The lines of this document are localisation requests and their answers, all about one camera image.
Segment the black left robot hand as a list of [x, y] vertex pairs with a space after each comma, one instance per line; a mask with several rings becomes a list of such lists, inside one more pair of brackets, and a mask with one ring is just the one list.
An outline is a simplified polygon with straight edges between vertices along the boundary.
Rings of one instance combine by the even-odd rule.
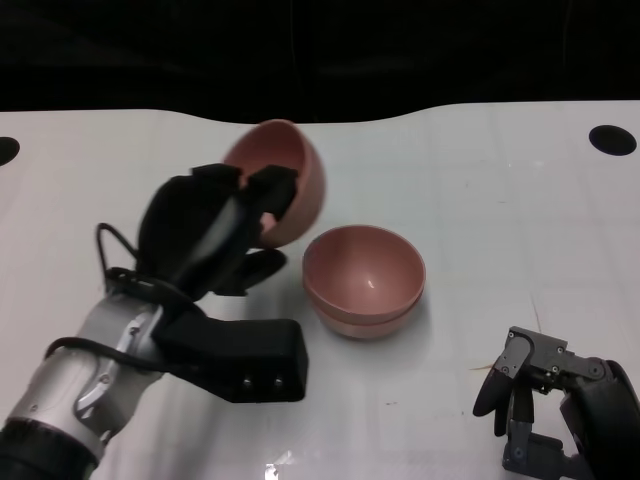
[[281, 219], [297, 193], [297, 173], [269, 165], [242, 176], [222, 163], [175, 176], [154, 194], [138, 233], [139, 273], [197, 301], [243, 296], [287, 262], [261, 239], [262, 217]]

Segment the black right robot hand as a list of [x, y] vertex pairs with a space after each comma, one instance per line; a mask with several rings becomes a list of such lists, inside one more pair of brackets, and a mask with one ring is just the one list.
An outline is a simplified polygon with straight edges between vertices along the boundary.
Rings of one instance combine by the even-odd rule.
[[[533, 394], [560, 390], [560, 411], [578, 449], [533, 431]], [[507, 439], [502, 466], [535, 479], [636, 479], [639, 399], [622, 366], [580, 357], [564, 340], [513, 326], [476, 398], [473, 414], [494, 416]]]

